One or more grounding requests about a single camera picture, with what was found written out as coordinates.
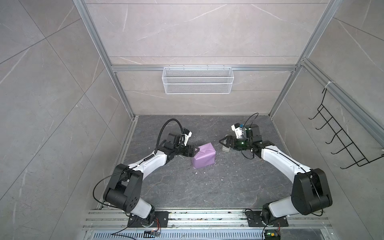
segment aluminum rail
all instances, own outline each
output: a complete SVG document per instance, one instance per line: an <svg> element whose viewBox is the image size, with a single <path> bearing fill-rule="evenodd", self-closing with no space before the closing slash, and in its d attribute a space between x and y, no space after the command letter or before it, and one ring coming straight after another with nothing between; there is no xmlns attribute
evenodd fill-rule
<svg viewBox="0 0 384 240"><path fill-rule="evenodd" d="M295 71L295 65L112 65L112 70L119 71L163 71L168 67L231 67L233 71Z"/></svg>

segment red wire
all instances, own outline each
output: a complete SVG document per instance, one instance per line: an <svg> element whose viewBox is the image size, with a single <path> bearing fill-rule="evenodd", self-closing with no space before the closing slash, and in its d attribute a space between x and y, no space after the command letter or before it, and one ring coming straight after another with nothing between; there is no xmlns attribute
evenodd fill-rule
<svg viewBox="0 0 384 240"><path fill-rule="evenodd" d="M156 218L156 221L157 221L157 231L160 229L160 223L159 223L159 219Z"/></svg>

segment metal vent grate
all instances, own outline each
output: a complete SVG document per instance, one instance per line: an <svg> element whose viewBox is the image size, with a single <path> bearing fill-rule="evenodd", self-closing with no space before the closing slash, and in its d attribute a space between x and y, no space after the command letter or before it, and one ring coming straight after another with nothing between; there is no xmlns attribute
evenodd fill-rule
<svg viewBox="0 0 384 240"><path fill-rule="evenodd" d="M169 67L163 69L166 94L230 93L230 67Z"/></svg>
<svg viewBox="0 0 384 240"><path fill-rule="evenodd" d="M144 234L144 230L125 230L120 232L120 235L111 235L115 231L95 231L93 240L106 240L116 238L131 237L136 240L148 240L151 237ZM161 230L161 235L156 237L156 240L197 240L197 239L225 239L225 240L246 240L246 239L261 239L261 229L218 229L218 230Z"/></svg>

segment black mounting plate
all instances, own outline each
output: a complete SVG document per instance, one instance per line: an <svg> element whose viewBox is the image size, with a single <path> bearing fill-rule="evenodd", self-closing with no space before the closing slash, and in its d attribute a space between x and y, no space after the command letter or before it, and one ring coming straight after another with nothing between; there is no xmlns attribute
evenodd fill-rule
<svg viewBox="0 0 384 240"><path fill-rule="evenodd" d="M167 227L168 215L169 215L169 212L162 212L162 211L155 212L155 218L159 220L160 227ZM137 227L137 228L146 228L142 225L141 218L139 218L138 216L132 216L132 214L129 215L128 226ZM154 223L150 227L156 227L156 226L157 226L156 221L154 221Z"/></svg>
<svg viewBox="0 0 384 240"><path fill-rule="evenodd" d="M247 216L248 226L249 227L265 227L262 219L261 219L261 211L245 211L245 216ZM278 227L280 223L281 227L288 227L288 222L286 217L281 217L276 219L273 227Z"/></svg>

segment black wire rack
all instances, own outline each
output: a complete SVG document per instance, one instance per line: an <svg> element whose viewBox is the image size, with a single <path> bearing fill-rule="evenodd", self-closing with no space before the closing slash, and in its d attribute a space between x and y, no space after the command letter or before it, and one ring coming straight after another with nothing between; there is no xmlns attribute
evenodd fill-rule
<svg viewBox="0 0 384 240"><path fill-rule="evenodd" d="M384 157L384 154L382 154L380 157L375 158L375 159L373 159L373 160L371 160L371 161L369 161L369 160L365 157L365 155L364 155L364 154L360 151L360 149L356 146L356 144L353 142L353 140L350 138L350 136L347 134L347 132L345 132L345 130L344 130L344 129L341 127L341 125L338 123L338 121L332 116L332 114L328 111L328 109L323 105L324 97L325 97L326 92L327 92L327 89L326 89L326 88L323 89L323 91L322 91L321 93L324 93L324 95L323 95L323 99L322 99L322 101L321 101L320 106L317 108L317 113L316 113L316 115L315 115L313 118L309 118L309 119L312 120L312 119L314 119L317 115L320 114L320 115L323 117L323 119L325 120L325 123L324 123L324 125L323 125L321 128L316 128L316 129L317 129L317 130L320 130L320 129L322 129L324 126L328 125L328 126L332 129L332 131L333 131L333 133L334 133L333 138L331 139L331 141L330 141L330 142L325 142L325 143L326 143L326 144L331 144L331 143L333 142L333 140L335 139L335 137L337 137L337 138L339 139L339 141L341 142L341 144L343 145L343 148L342 148L342 149L340 149L338 152L335 152L335 153L331 152L331 154L338 154L339 152L341 152L342 150L345 149L345 150L349 153L349 155L351 156L351 158L353 159L353 161L354 161L353 164L349 165L348 167L340 167L340 168L341 168L341 169L347 169L347 168L349 168L349 167L352 167L353 165L357 165L357 166L359 166L359 167L362 167L362 166L364 166L364 165L366 165L366 164L368 164L368 163L371 163L371 162L373 162L373 161L376 161L376 160L378 160L378 159ZM321 113L322 110L325 110L325 111L331 116L328 120L327 120L327 119L324 117L324 115ZM329 121L331 121L332 119L333 119L334 122L340 127L340 130L335 131L335 129L329 124ZM338 134L341 134L341 133L344 133L344 134L348 137L348 139L351 141L351 143L349 143L349 144L346 145L346 144L341 140L340 136L338 135ZM363 158L362 158L361 160L358 160L358 161L357 161L357 160L353 157L353 155L351 154L350 150L348 149L349 146L351 146L351 147L355 147L355 148L360 152L360 154L363 156Z"/></svg>

